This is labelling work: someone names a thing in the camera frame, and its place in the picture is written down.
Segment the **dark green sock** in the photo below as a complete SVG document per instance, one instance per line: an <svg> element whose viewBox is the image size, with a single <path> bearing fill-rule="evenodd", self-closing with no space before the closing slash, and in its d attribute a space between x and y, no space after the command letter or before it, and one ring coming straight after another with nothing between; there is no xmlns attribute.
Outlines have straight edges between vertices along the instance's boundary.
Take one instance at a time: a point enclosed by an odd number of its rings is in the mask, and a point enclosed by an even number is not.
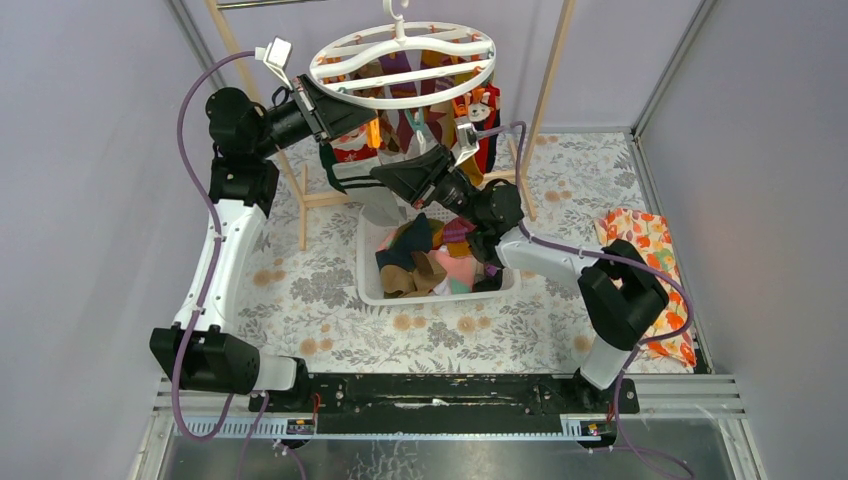
<svg viewBox="0 0 848 480"><path fill-rule="evenodd" d="M320 143L318 146L320 162L327 177L328 184L335 190L342 192L338 180L333 171L333 166L337 164L337 158L333 147L329 143Z"/></svg>

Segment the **orange clothespin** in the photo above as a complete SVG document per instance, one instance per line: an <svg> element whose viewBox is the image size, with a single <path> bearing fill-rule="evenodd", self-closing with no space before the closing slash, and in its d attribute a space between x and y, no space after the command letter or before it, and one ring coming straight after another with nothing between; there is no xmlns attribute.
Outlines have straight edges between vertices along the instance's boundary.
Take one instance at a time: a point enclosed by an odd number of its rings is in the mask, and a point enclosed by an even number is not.
<svg viewBox="0 0 848 480"><path fill-rule="evenodd" d="M369 148L379 149L382 145L380 120L375 118L365 125L366 144Z"/></svg>

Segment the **teal clothespin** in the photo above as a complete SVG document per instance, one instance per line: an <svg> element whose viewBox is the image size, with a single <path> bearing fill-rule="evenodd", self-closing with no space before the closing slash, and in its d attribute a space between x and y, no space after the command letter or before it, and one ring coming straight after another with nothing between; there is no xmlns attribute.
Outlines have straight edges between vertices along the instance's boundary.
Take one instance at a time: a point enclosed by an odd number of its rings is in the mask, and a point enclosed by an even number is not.
<svg viewBox="0 0 848 480"><path fill-rule="evenodd" d="M426 123L423 121L421 109L405 111L405 117L413 131L407 155L422 154L426 151L427 139L424 133Z"/></svg>

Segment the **white round clip hanger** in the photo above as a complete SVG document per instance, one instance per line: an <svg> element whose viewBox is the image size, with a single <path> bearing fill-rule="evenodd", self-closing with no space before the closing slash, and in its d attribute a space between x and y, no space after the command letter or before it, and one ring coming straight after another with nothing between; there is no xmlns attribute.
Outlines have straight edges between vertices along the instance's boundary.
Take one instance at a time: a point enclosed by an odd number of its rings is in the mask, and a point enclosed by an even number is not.
<svg viewBox="0 0 848 480"><path fill-rule="evenodd" d="M408 110L469 96L496 67L494 40L456 23L408 21L384 1L388 23L343 36L315 54L309 77L329 95L375 110Z"/></svg>

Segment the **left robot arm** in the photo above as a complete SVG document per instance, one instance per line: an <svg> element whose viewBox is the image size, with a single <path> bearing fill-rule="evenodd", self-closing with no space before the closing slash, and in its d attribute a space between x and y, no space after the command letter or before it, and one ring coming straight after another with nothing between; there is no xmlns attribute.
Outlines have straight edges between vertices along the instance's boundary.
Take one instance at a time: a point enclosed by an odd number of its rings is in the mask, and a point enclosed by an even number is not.
<svg viewBox="0 0 848 480"><path fill-rule="evenodd" d="M270 391L288 411L309 401L303 360L273 356L236 336L236 296L250 251L276 196L271 155L311 138L327 143L376 119L372 109L326 94L308 76L294 79L285 102L265 108L240 89L213 93L204 111L214 157L200 190L209 224L183 306L149 348L180 390L246 395Z"/></svg>

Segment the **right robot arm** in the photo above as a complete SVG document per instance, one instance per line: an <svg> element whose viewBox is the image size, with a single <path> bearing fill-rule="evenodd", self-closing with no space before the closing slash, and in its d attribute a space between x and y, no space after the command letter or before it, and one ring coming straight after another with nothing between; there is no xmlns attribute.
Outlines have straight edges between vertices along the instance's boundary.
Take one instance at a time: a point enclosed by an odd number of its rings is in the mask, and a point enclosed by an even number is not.
<svg viewBox="0 0 848 480"><path fill-rule="evenodd" d="M658 275L634 245L616 240L599 251L557 244L523 223L519 187L505 179L483 188L456 168L443 146L371 169L375 180L413 207L441 205L472 224L466 238L473 256L500 268L535 273L575 288L595 340L577 371L575 402L597 412L613 398L612 384L669 303Z"/></svg>

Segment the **purple sock in basket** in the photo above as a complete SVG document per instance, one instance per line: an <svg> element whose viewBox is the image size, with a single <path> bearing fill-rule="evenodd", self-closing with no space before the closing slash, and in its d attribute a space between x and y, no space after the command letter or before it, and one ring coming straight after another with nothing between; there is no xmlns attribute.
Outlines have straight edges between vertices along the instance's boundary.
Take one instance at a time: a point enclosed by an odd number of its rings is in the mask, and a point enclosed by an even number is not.
<svg viewBox="0 0 848 480"><path fill-rule="evenodd" d="M475 229L471 222L462 217L456 217L445 224L442 240L451 257L465 258L472 255L467 236Z"/></svg>

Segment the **navy sock in basket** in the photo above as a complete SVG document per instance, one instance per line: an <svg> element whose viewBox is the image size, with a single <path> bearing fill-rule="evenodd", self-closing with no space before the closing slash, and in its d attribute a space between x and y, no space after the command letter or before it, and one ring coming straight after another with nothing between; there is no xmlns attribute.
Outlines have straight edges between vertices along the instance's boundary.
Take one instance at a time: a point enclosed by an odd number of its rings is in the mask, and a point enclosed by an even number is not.
<svg viewBox="0 0 848 480"><path fill-rule="evenodd" d="M395 235L391 246L375 253L375 259L379 270L386 266L396 266L411 272L415 269L413 254L428 253L432 249L433 233L427 216L420 213L402 232Z"/></svg>

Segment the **white plastic basket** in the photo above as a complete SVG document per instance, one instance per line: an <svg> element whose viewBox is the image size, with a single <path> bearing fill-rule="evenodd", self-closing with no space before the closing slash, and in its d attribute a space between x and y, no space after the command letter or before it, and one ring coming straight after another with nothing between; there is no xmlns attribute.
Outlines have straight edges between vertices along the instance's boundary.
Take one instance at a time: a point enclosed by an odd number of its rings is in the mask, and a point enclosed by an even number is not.
<svg viewBox="0 0 848 480"><path fill-rule="evenodd" d="M522 288L520 273L515 269L503 271L500 290L463 293L452 295L429 294L421 299L389 299L384 297L382 282L379 277L376 252L382 242L395 227L379 226L370 222L362 209L358 217L356 229L356 287L360 299L371 306L400 306L413 304L428 304L437 302L481 301L490 298L504 297L519 292Z"/></svg>

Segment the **pink sock in basket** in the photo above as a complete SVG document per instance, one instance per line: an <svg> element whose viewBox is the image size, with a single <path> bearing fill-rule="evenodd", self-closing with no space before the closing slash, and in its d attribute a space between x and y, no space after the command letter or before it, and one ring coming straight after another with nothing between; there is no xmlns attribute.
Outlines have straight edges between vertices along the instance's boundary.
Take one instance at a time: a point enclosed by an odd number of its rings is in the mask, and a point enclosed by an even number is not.
<svg viewBox="0 0 848 480"><path fill-rule="evenodd" d="M473 291L478 262L472 256L456 258L446 251L437 250L431 253L431 257L446 272L445 279L434 287L434 295L462 295Z"/></svg>

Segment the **brown sock in basket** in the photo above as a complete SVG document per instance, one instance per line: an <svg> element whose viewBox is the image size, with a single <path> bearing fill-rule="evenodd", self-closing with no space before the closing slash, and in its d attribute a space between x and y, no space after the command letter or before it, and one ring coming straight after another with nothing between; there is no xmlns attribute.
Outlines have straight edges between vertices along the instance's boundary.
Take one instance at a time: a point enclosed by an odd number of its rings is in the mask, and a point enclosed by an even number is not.
<svg viewBox="0 0 848 480"><path fill-rule="evenodd" d="M411 271L398 265L386 265L380 269L385 298L425 297L447 278L447 271L429 253L413 252L411 259Z"/></svg>

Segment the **floral table mat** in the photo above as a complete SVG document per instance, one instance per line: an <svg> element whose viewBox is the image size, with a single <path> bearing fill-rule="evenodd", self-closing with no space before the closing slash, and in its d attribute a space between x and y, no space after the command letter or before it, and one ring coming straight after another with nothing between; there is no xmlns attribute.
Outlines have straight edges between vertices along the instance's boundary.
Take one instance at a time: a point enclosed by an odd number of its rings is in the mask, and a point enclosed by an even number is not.
<svg viewBox="0 0 848 480"><path fill-rule="evenodd" d="M593 247L617 208L645 206L622 132L542 134L527 180L534 232ZM262 352L305 359L313 372L570 373L595 334L579 295L523 271L501 298L371 306L356 285L355 204L307 215L278 186L237 297L238 335Z"/></svg>

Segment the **floral folded cloth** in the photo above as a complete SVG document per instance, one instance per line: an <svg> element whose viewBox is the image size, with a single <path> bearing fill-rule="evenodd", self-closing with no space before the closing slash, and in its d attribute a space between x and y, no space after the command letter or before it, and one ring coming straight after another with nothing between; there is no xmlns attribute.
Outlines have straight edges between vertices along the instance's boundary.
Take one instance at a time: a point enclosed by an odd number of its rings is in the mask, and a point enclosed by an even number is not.
<svg viewBox="0 0 848 480"><path fill-rule="evenodd" d="M598 241L609 246L615 240L634 245L645 263L672 280L681 281L670 230L664 217L629 208L615 208L593 220ZM678 330L689 319L683 296L665 281L660 284L669 295L668 306L662 311L646 337L651 341L641 352L651 359L673 360L688 370L696 366L692 334L685 332L674 338L656 341L654 338Z"/></svg>

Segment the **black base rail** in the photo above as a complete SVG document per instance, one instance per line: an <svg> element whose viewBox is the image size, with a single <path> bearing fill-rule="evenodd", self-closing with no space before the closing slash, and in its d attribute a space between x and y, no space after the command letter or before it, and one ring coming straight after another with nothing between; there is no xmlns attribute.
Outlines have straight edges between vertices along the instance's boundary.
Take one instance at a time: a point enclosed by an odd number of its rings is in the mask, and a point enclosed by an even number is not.
<svg viewBox="0 0 848 480"><path fill-rule="evenodd" d="M269 413L303 414L320 434L554 434L562 416L640 411L633 381L598 390L547 374L309 374L273 392Z"/></svg>

